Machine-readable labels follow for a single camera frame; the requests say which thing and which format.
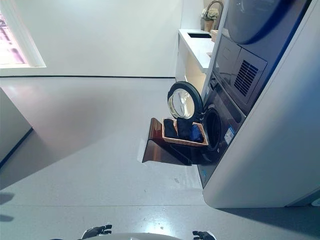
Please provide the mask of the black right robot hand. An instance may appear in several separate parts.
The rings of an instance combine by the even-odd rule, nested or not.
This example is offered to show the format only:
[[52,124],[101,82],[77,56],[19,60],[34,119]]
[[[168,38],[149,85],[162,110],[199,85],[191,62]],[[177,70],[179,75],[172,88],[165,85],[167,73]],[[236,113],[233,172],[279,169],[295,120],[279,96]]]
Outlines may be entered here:
[[193,240],[216,240],[216,237],[210,231],[193,231]]

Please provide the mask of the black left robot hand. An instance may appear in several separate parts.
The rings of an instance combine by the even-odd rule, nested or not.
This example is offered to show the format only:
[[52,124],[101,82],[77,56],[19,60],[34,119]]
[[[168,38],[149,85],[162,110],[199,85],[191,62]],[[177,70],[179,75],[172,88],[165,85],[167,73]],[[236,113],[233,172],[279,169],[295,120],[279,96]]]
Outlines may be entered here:
[[80,238],[81,240],[83,239],[88,239],[88,238],[93,238],[101,235],[108,235],[112,233],[112,225],[107,224],[103,226],[95,226],[91,227],[90,229],[87,229],[82,237]]

